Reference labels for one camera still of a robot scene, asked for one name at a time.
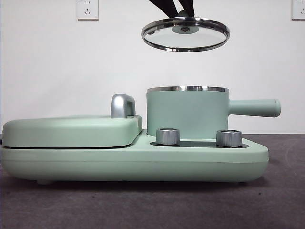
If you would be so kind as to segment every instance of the mint green appliance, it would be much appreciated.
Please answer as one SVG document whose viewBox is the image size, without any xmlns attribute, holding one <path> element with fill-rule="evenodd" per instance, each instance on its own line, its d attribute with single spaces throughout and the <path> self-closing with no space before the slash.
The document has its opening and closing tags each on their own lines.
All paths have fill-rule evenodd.
<svg viewBox="0 0 305 229">
<path fill-rule="evenodd" d="M 148 91 L 149 133 L 142 130 L 134 99 L 124 94 L 112 98 L 109 116 L 7 122 L 2 132 L 1 164 L 13 176 L 37 180 L 40 184 L 56 180 L 245 182 L 259 178 L 268 164 L 268 149 L 242 139 L 239 131 L 223 127 L 227 127 L 229 114 L 277 116 L 279 103 L 273 100 L 255 105 L 253 101 L 229 103 L 227 91 L 209 91 L 211 87 L 176 88 L 183 88 L 182 93 L 192 88 L 191 92 L 197 93 L 185 98 L 179 97 L 180 93 L 166 96 L 162 109 L 154 110 L 161 97 L 151 95 L 163 91 Z M 192 99 L 202 102 L 206 98 L 218 105 L 213 106 L 212 101 L 205 105 L 222 114 L 208 116 L 202 110 L 193 110 L 193 123 L 217 123 L 216 119 L 221 123 L 203 134 L 197 129 L 192 133 L 190 128 L 180 125 L 190 123 L 187 113 L 176 113 L 179 119 L 172 119 L 167 111 L 172 107 L 166 108 L 166 103 L 179 99 L 186 104 Z"/>
</svg>

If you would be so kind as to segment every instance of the small pot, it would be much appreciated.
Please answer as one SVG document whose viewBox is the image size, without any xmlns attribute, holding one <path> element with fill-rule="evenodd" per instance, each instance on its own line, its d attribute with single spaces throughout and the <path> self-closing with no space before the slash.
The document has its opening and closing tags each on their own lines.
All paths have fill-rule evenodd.
<svg viewBox="0 0 305 229">
<path fill-rule="evenodd" d="M 176 128 L 182 139 L 213 139 L 228 128 L 229 115 L 278 117 L 276 99 L 229 100 L 222 87 L 174 86 L 147 90 L 147 134 L 158 128 Z"/>
</svg>

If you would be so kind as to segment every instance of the gray floor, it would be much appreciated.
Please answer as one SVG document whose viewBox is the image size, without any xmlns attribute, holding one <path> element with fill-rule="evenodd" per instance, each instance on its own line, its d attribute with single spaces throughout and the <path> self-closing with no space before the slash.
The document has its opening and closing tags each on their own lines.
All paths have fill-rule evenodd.
<svg viewBox="0 0 305 229">
<path fill-rule="evenodd" d="M 249 183 L 57 182 L 1 169 L 2 229 L 305 228 L 305 135 L 244 135 L 269 148 Z"/>
</svg>

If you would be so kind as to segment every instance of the glass lid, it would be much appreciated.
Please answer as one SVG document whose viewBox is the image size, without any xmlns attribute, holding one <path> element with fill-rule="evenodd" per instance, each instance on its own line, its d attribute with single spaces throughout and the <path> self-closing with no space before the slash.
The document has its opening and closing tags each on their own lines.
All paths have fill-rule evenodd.
<svg viewBox="0 0 305 229">
<path fill-rule="evenodd" d="M 148 45 L 172 52 L 198 52 L 218 48 L 230 37 L 224 24 L 197 17 L 175 17 L 159 20 L 142 29 Z"/>
</svg>

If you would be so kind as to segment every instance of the wall socket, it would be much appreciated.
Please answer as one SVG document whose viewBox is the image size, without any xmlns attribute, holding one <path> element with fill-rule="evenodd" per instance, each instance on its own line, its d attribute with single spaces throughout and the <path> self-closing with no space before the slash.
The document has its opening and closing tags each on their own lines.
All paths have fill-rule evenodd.
<svg viewBox="0 0 305 229">
<path fill-rule="evenodd" d="M 305 20 L 305 0 L 292 0 L 292 20 Z"/>
<path fill-rule="evenodd" d="M 98 20 L 99 0 L 76 0 L 76 15 L 78 20 Z"/>
</svg>

